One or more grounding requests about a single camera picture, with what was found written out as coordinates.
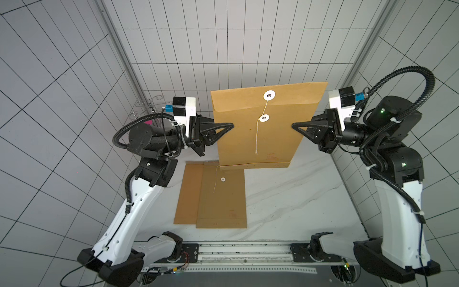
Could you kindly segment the brown kraft file bags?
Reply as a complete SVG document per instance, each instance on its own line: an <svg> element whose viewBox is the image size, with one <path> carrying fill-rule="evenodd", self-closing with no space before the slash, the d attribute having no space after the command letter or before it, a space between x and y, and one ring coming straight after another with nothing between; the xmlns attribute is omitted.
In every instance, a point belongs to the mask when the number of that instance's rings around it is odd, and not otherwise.
<svg viewBox="0 0 459 287"><path fill-rule="evenodd" d="M212 91L215 123L234 124L217 142L220 167L288 167L303 138L291 125L312 119L326 87L316 82Z"/></svg>

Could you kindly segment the brown kraft file bag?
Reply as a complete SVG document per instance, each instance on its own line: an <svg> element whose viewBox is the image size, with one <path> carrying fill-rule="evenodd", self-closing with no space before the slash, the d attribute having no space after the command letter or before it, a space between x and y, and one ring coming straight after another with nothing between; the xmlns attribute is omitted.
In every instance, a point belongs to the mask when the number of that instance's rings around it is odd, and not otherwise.
<svg viewBox="0 0 459 287"><path fill-rule="evenodd" d="M186 163L173 221L174 224L196 224L203 172L204 163L202 161L190 161Z"/></svg>
<svg viewBox="0 0 459 287"><path fill-rule="evenodd" d="M245 171L204 164L196 227L247 228Z"/></svg>

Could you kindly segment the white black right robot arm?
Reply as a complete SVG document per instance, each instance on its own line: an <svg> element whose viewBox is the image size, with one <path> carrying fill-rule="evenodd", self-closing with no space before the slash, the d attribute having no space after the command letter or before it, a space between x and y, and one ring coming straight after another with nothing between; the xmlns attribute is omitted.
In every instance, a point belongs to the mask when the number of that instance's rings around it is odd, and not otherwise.
<svg viewBox="0 0 459 287"><path fill-rule="evenodd" d="M372 110L368 100L390 80L408 73L424 77L425 87L411 102L398 96L386 96ZM373 87L356 93L352 87L329 94L330 107L310 121L292 128L317 144L324 153L336 148L354 147L380 198L382 236L351 240L332 232L312 235L307 245L293 244L294 261L309 258L316 263L340 259L339 278L344 283L358 280L350 267L356 262L369 274L396 283L407 283L417 275L428 278L441 272L425 244L425 216L421 208L424 168L421 155L404 144L410 130L421 120L420 107L435 87L432 71L422 66L397 69Z"/></svg>

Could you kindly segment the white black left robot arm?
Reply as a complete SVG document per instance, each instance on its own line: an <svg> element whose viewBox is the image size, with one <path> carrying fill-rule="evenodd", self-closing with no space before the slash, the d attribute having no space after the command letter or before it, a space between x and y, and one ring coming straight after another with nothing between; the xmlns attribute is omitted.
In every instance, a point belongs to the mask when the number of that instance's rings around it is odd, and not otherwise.
<svg viewBox="0 0 459 287"><path fill-rule="evenodd" d="M181 151L190 147L203 157L206 147L233 128L232 123L215 123L201 115L192 116L188 124L179 124L176 117L162 112L138 118L117 131L114 146L140 156L141 161L126 177L123 206L99 241L80 252L78 262L96 272L103 283L129 287L147 265L181 259L180 236L164 232L136 247L137 233L172 179Z"/></svg>

